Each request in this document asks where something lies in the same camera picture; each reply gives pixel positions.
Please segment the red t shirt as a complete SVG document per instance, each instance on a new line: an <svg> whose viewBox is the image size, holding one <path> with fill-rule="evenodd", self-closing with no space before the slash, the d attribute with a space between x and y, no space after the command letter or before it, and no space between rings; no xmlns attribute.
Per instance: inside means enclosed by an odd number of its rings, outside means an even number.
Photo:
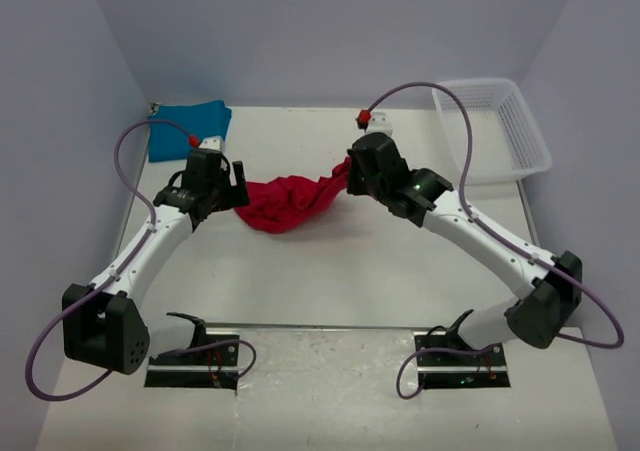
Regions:
<svg viewBox="0 0 640 451"><path fill-rule="evenodd" d="M268 234L289 232L329 209L347 188L350 164L346 157L329 176L316 181L291 175L266 183L248 182L249 205L235 212L251 229Z"/></svg>

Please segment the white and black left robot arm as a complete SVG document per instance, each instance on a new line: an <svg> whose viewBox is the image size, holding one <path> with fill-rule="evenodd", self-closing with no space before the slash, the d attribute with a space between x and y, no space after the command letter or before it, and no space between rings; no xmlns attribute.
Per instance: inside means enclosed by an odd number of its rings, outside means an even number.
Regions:
<svg viewBox="0 0 640 451"><path fill-rule="evenodd" d="M208 350L202 319L170 312L145 322L140 308L173 252L203 221L248 203L242 162L230 162L218 150L192 150L185 169L156 194L148 218L112 264L89 284L72 284L64 292L66 357L124 375L147 357L201 361Z"/></svg>

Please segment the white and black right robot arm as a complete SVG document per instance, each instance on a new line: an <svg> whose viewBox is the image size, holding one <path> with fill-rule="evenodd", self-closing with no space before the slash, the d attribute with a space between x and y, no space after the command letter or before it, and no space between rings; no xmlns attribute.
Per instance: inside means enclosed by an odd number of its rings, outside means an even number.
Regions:
<svg viewBox="0 0 640 451"><path fill-rule="evenodd" d="M522 257L510 232L499 243L469 217L453 185L428 169L411 169L394 140L381 132L359 138L348 151L347 192L367 195L396 217L453 243L496 275L512 298L484 310L468 310L450 325L444 344L456 363L467 364L481 350L519 339L548 348L581 302L574 282L582 263L570 252L559 257L536 246Z"/></svg>

